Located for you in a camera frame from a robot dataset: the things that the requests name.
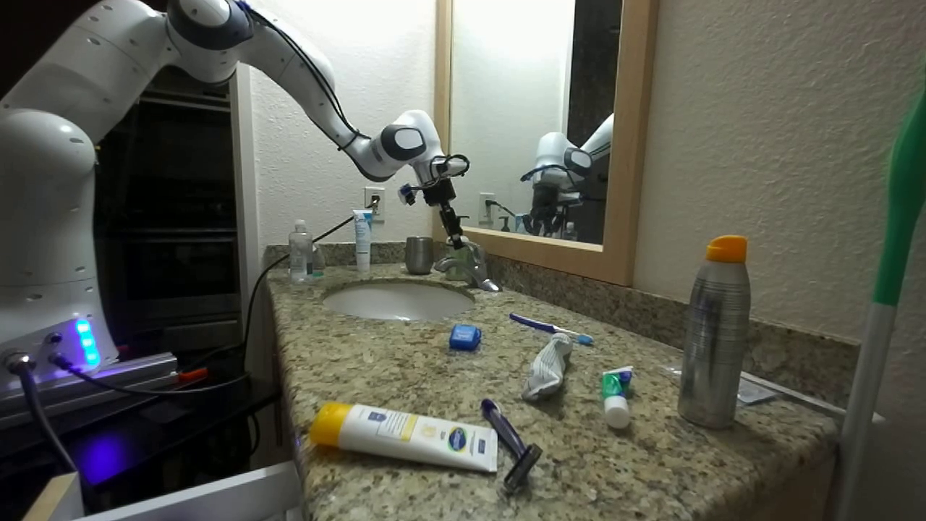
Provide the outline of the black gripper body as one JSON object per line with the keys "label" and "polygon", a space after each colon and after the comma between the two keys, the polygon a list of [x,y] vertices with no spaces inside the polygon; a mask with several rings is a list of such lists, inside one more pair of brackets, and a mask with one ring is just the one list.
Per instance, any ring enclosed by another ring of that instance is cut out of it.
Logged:
{"label": "black gripper body", "polygon": [[463,177],[470,170],[467,154],[451,156],[431,156],[425,163],[413,166],[416,185],[402,185],[400,200],[406,206],[413,206],[416,200],[425,200],[437,213],[445,231],[461,231],[461,218],[451,209],[454,200],[454,177]]}

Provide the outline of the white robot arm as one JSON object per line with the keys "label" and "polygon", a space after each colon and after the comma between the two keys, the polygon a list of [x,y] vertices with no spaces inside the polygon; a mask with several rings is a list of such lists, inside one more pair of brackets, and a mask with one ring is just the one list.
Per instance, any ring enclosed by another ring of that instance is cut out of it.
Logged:
{"label": "white robot arm", "polygon": [[369,135],[350,125],[324,54],[246,0],[97,0],[0,101],[0,344],[53,348],[111,368],[117,344],[99,299],[97,177],[121,154],[130,174],[179,166],[214,135],[182,117],[167,135],[133,118],[141,93],[179,69],[222,83],[237,66],[273,77],[374,182],[413,167],[425,202],[445,212],[470,160],[440,147],[434,121],[408,111]]}

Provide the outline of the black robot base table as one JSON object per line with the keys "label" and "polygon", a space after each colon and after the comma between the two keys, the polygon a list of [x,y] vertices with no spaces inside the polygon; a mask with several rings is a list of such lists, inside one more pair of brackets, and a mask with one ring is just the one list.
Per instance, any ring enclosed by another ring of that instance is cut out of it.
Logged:
{"label": "black robot base table", "polygon": [[[277,386],[251,380],[202,396],[60,416],[55,435],[81,473],[84,503],[99,512],[246,473],[264,441],[257,412],[277,399]],[[0,521],[21,521],[59,473],[60,460],[31,422],[3,432]]]}

